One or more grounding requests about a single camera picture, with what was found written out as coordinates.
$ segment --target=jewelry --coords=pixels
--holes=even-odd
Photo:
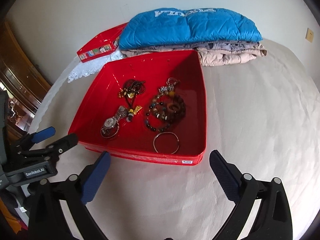
[[[128,115],[128,110],[124,106],[119,106],[115,116],[107,118],[103,126],[101,127],[101,135],[104,138],[111,138],[115,136],[119,131],[119,120],[125,118]]]
[[[176,79],[176,78],[168,78],[167,80],[167,86],[164,86],[164,87],[160,87],[159,88],[159,93],[164,93],[165,91],[174,91],[174,87],[180,83],[180,80]]]
[[[133,116],[142,109],[141,106],[133,108],[133,103],[136,98],[136,95],[140,95],[145,92],[146,87],[144,86],[144,83],[145,81],[129,79],[124,83],[123,88],[120,89],[120,92],[118,93],[118,97],[124,97],[129,107],[128,117],[126,119],[127,122],[131,122]]]
[[[170,124],[167,123],[167,124],[166,124],[165,126],[163,126],[163,127],[155,128],[155,127],[153,127],[153,126],[150,125],[148,118],[147,118],[144,122],[145,122],[147,128],[149,128],[149,129],[150,129],[151,131],[153,131],[153,132],[158,131],[159,133],[163,133],[163,132],[165,132],[165,131],[170,127]]]
[[[157,100],[159,100],[163,95],[170,97],[173,102],[157,102]],[[174,91],[166,91],[164,94],[160,93],[153,98],[151,105],[149,105],[149,111],[146,113],[146,116],[149,116],[150,113],[164,122],[173,123],[177,119],[183,118],[186,115],[186,104],[184,103],[182,97],[176,94]]]
[[[178,136],[177,136],[175,133],[173,133],[173,132],[162,132],[162,133],[158,133],[158,134],[154,137],[154,139],[153,139],[153,148],[155,149],[156,153],[159,153],[159,152],[157,151],[157,149],[156,149],[156,139],[157,139],[160,135],[163,135],[163,134],[173,134],[173,135],[176,137],[177,143],[178,143],[178,147],[177,147],[177,149],[176,149],[173,153],[171,153],[171,154],[175,154],[175,153],[179,150],[179,148],[180,148],[180,142],[179,142]]]

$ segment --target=watch face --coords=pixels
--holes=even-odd
[[[110,117],[107,120],[105,120],[103,126],[105,129],[111,129],[111,128],[114,128],[116,123],[117,123],[116,119],[113,117]]]

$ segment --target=red plastic box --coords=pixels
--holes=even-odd
[[[157,139],[162,154],[153,148],[157,133],[148,129],[144,120],[152,98],[169,77],[180,80],[175,92],[184,99],[186,116],[168,130],[179,138],[178,152],[169,154],[177,146],[174,136],[162,135]],[[125,99],[118,98],[118,92],[128,79],[146,81],[145,92],[137,95],[134,102],[143,109],[132,122],[121,119],[115,137],[103,138],[100,129],[104,121],[114,116],[120,105],[127,107]],[[152,126],[161,126],[158,119],[152,118]],[[69,129],[69,133],[73,132],[79,143],[92,151],[108,151],[113,156],[153,163],[199,163],[206,148],[206,95],[198,54],[192,50],[151,53],[107,63],[84,96]]]
[[[80,60],[87,62],[114,52],[119,45],[119,36],[126,25],[126,23],[118,25],[95,36],[77,51]]]

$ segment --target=bed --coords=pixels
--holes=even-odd
[[[297,57],[264,40],[268,55],[245,64],[203,67],[207,94],[207,150],[196,166],[144,163],[112,157],[95,199],[87,204],[108,239],[212,239],[230,214],[228,201],[209,167],[217,149],[227,162],[256,179],[282,179],[291,208],[293,239],[305,233],[320,209],[320,94]],[[49,126],[66,135],[96,75],[66,79],[62,73],[41,104],[29,132]],[[99,156],[78,145],[60,156],[58,175],[79,174]],[[259,203],[242,231],[251,228]],[[79,232],[65,203],[75,237]]]

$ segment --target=white lace fabric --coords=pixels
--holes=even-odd
[[[76,67],[70,72],[68,76],[68,83],[81,77],[87,77],[91,74],[97,73],[102,67],[111,61],[123,59],[125,56],[120,52],[119,48],[110,55],[99,57],[85,63],[79,62]]]

